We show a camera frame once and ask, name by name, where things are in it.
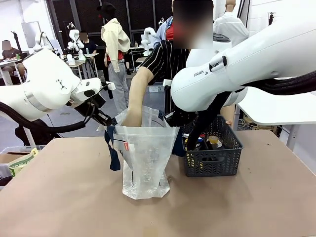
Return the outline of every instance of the red label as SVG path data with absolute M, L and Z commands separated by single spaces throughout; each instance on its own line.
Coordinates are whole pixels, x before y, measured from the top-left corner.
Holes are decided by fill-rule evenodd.
M 128 148 L 128 142 L 124 142 L 124 146 L 125 146 L 125 150 L 129 150 L 129 148 Z

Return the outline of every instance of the red shirt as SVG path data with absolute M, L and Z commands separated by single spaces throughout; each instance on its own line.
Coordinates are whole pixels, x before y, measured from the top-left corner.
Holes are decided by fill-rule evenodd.
M 121 51 L 118 51 L 118 60 L 122 60 L 124 58 L 124 55 Z
M 171 23 L 171 26 L 166 31 L 166 40 L 173 40 L 173 22 Z

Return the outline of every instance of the table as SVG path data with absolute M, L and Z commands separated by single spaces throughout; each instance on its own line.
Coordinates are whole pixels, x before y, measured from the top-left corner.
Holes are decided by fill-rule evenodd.
M 98 53 L 90 53 L 90 54 L 85 54 L 85 57 L 86 58 L 92 58 L 93 59 L 93 62 L 94 62 L 94 68 L 95 68 L 95 73 L 96 73 L 96 76 L 97 76 L 97 78 L 99 77 L 99 75 L 98 75 L 98 70 L 97 70 L 97 65 L 96 65 L 96 63 L 95 63 L 95 56 L 97 56 L 97 55 L 99 55 Z M 92 71 L 91 71 L 91 67 L 90 67 L 90 64 L 88 63 L 88 61 L 86 61 L 87 62 L 87 68 L 88 68 L 88 74 L 89 74 L 89 76 L 90 76 L 90 78 L 92 78 L 93 76 L 92 76 Z
M 133 72 L 135 72 L 135 63 L 134 63 L 134 57 L 133 57 L 133 50 L 136 50 L 136 49 L 141 49 L 141 50 L 145 50 L 143 47 L 131 47 L 129 48 L 130 49 L 130 54 L 132 56 L 132 63 L 133 63 Z
M 61 138 L 0 192 L 6 237 L 307 237 L 316 235 L 316 177 L 270 131 L 240 131 L 236 176 L 188 178 L 171 157 L 171 190 L 131 200 L 103 137 Z
M 138 58 L 138 59 L 136 60 L 136 63 L 142 63 L 142 62 L 144 62 L 144 61 L 146 60 L 146 58 L 147 58 L 147 57 Z
M 22 62 L 22 60 L 21 59 L 19 59 L 19 60 L 15 59 L 15 60 L 10 60 L 8 62 L 0 62 L 0 74 L 1 74 L 1 76 L 3 78 L 3 81 L 4 81 L 5 85 L 8 85 L 8 84 L 7 84 L 7 82 L 4 79 L 4 75 L 3 75 L 1 67 L 12 66 L 12 65 L 15 67 L 15 70 L 18 73 L 18 78 L 19 78 L 21 84 L 23 83 L 21 75 L 20 75 L 19 70 L 18 70 L 18 67 L 16 66 L 16 63 L 18 63 L 18 62 Z
M 87 69 L 85 67 L 85 60 L 75 60 L 75 65 L 69 65 L 68 62 L 66 62 L 66 64 L 70 67 L 70 68 L 78 68 L 78 71 L 79 71 L 79 77 L 80 77 L 80 80 L 82 80 L 82 76 L 81 76 L 81 71 L 80 71 L 80 66 L 82 66 L 82 71 L 83 71 L 83 76 L 84 76 L 84 79 L 88 79 L 88 75 L 87 75 Z
M 293 150 L 299 126 L 316 123 L 315 108 L 316 96 L 310 93 L 280 96 L 249 87 L 246 97 L 237 105 L 234 130 L 240 109 L 258 125 L 292 125 L 287 146 Z

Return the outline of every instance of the gray pants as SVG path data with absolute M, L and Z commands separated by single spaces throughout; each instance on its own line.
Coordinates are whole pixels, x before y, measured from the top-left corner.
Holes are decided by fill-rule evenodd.
M 119 72 L 114 71 L 112 63 L 109 64 L 109 80 L 115 85 L 115 90 L 112 91 L 114 103 L 120 114 L 128 107 L 128 87 L 126 84 L 126 72 L 124 60 L 118 62 Z

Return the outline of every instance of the black strap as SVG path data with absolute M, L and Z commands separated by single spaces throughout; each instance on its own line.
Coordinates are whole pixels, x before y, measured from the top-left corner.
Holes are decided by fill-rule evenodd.
M 107 142 L 109 151 L 110 151 L 110 156 L 111 156 L 110 169 L 113 171 L 118 171 L 120 170 L 119 156 L 116 150 L 114 150 L 110 145 L 110 141 L 112 142 L 112 146 L 114 145 L 114 136 L 113 136 L 114 132 L 115 132 L 114 126 L 107 126 L 107 129 L 104 131 L 104 139 Z
M 200 111 L 198 113 L 198 118 L 195 122 L 195 126 L 188 137 L 188 151 L 193 151 L 195 149 L 199 136 L 216 119 L 217 115 L 220 114 L 221 108 L 224 106 L 230 94 L 231 92 L 229 91 L 218 94 L 211 105 L 207 108 L 207 110 Z

